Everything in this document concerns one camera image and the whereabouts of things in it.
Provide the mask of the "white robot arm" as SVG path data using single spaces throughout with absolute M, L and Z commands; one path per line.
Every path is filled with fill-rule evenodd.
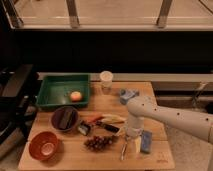
M 128 111 L 125 132 L 131 138 L 137 138 L 142 133 L 142 119 L 150 118 L 213 145 L 213 115 L 211 114 L 159 106 L 149 101 L 146 96 L 130 98 L 125 106 Z

